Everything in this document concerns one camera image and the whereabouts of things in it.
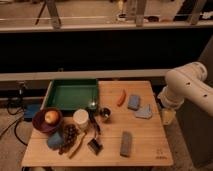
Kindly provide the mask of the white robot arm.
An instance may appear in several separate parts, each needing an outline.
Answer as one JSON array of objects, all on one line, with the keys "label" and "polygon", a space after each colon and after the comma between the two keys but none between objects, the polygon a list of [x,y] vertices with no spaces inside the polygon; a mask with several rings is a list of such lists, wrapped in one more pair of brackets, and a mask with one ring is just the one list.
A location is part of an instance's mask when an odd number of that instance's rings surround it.
[{"label": "white robot arm", "polygon": [[176,111],[189,100],[213,117],[213,88],[204,83],[208,75],[201,62],[173,68],[165,74],[166,85],[157,98],[162,104],[162,121],[170,125]]}]

